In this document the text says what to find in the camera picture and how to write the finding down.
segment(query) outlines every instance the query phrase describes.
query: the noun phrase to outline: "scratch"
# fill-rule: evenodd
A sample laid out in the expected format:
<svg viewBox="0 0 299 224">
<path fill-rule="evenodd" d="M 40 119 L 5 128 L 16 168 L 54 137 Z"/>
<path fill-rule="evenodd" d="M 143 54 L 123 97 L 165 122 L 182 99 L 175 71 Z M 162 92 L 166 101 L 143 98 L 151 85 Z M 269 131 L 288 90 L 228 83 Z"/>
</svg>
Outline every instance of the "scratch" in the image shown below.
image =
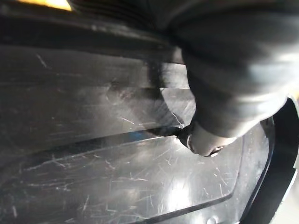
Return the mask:
<svg viewBox="0 0 299 224">
<path fill-rule="evenodd" d="M 132 125 L 134 125 L 134 124 L 135 124 L 134 122 L 132 122 L 132 121 L 130 121 L 130 120 L 128 120 L 128 119 L 122 118 L 122 117 L 119 117 L 119 119 L 125 120 L 125 121 L 127 121 L 127 122 L 131 123 Z"/>
<path fill-rule="evenodd" d="M 165 152 L 163 152 L 162 154 L 160 154 L 159 156 L 157 156 L 156 158 L 154 158 L 153 160 L 156 160 L 157 158 L 161 157 L 162 155 L 164 155 L 165 153 L 167 153 L 169 151 L 169 149 L 167 149 Z"/>
<path fill-rule="evenodd" d="M 220 186 L 221 196 L 223 197 L 223 192 L 222 192 L 222 186 L 221 186 L 221 183 L 219 184 L 219 186 Z"/>
<path fill-rule="evenodd" d="M 115 167 L 113 167 L 113 166 L 111 165 L 111 163 L 108 162 L 107 160 L 105 160 L 105 163 L 108 164 L 109 168 L 111 168 L 111 169 L 115 169 Z"/>
<path fill-rule="evenodd" d="M 68 220 L 65 220 L 65 223 L 75 223 L 74 218 L 70 218 Z"/>
<path fill-rule="evenodd" d="M 43 67 L 45 67 L 46 69 L 49 69 L 49 67 L 47 66 L 46 62 L 42 59 L 42 57 L 39 54 L 36 54 L 36 57 L 41 62 L 41 64 L 43 65 Z"/>
<path fill-rule="evenodd" d="M 178 120 L 178 117 L 177 117 L 173 112 L 171 112 L 171 113 L 172 113 L 172 115 L 176 118 L 177 122 L 178 122 L 180 125 L 182 125 L 182 126 L 184 127 L 184 124 L 182 124 L 182 123 Z"/>
<path fill-rule="evenodd" d="M 205 191 L 206 195 L 207 195 L 207 196 L 209 196 L 209 194 L 208 194 L 208 192 L 206 191 L 206 189 L 205 189 L 205 188 L 204 188 L 204 191 Z"/>
<path fill-rule="evenodd" d="M 17 209 L 15 208 L 15 206 L 12 207 L 13 213 L 14 213 L 14 217 L 17 218 L 18 217 L 18 213 L 17 213 Z"/>
<path fill-rule="evenodd" d="M 62 164 L 62 163 L 60 163 L 60 162 L 57 162 L 57 160 L 56 160 L 56 158 L 55 158 L 54 155 L 52 155 L 52 162 L 55 163 L 55 164 L 57 164 L 57 165 L 59 165 L 59 166 L 61 166 L 61 167 L 63 167 L 63 168 L 65 168 L 65 165 L 64 165 L 64 164 Z"/>
<path fill-rule="evenodd" d="M 149 196 L 150 205 L 151 205 L 152 207 L 154 207 L 154 205 L 153 205 L 153 201 L 151 200 L 151 196 L 152 196 L 152 195 Z"/>
<path fill-rule="evenodd" d="M 109 208 L 108 208 L 108 204 L 106 204 L 106 208 L 105 208 L 105 210 L 106 210 L 106 211 L 110 211 L 110 212 L 114 212 L 114 213 L 117 212 L 117 210 L 109 209 Z"/>
<path fill-rule="evenodd" d="M 227 186 L 228 184 L 224 181 L 224 179 L 222 178 L 222 176 L 220 175 L 220 179 L 222 180 L 222 182 Z"/>
<path fill-rule="evenodd" d="M 89 200 L 89 195 L 87 195 L 86 202 L 85 202 L 85 204 L 83 206 L 82 212 L 85 211 L 85 209 L 87 207 L 88 200 Z"/>
<path fill-rule="evenodd" d="M 167 162 L 168 162 L 168 165 L 170 165 L 170 166 L 171 166 L 171 164 L 170 164 L 169 160 L 165 160 L 165 161 L 167 161 Z"/>
<path fill-rule="evenodd" d="M 165 170 L 160 166 L 160 164 L 158 164 L 159 168 L 167 175 L 167 173 L 165 172 Z"/>
<path fill-rule="evenodd" d="M 149 199 L 151 200 L 150 197 L 152 197 L 152 195 L 142 197 L 142 198 L 140 198 L 139 200 L 137 200 L 137 202 L 143 201 L 143 200 L 145 200 L 145 199 L 147 199 L 147 198 L 149 198 Z"/>
</svg>

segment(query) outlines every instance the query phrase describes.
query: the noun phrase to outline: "scratched plastic surface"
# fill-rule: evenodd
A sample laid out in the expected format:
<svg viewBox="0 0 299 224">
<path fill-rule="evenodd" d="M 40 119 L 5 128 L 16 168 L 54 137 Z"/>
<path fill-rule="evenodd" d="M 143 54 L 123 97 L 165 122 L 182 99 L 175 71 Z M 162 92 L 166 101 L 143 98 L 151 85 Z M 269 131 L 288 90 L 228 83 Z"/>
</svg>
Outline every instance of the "scratched plastic surface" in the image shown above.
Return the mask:
<svg viewBox="0 0 299 224">
<path fill-rule="evenodd" d="M 2 186 L 4 220 L 127 223 L 184 209 L 228 195 L 241 153 L 239 140 L 202 158 L 164 137 L 54 159 Z"/>
<path fill-rule="evenodd" d="M 151 133 L 192 119 L 183 65 L 3 46 L 0 54 L 1 223 L 238 220 L 268 137 L 257 125 L 203 158 Z"/>
</svg>

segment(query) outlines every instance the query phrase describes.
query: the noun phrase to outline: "yellow light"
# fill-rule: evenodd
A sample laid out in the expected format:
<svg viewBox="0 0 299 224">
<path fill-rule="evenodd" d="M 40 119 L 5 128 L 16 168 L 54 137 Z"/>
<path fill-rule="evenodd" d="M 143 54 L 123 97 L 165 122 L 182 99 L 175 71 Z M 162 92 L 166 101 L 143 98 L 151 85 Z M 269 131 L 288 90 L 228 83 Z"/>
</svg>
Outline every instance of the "yellow light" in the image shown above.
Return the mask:
<svg viewBox="0 0 299 224">
<path fill-rule="evenodd" d="M 71 7 L 66 0 L 18 0 L 18 1 L 71 11 Z"/>
</svg>

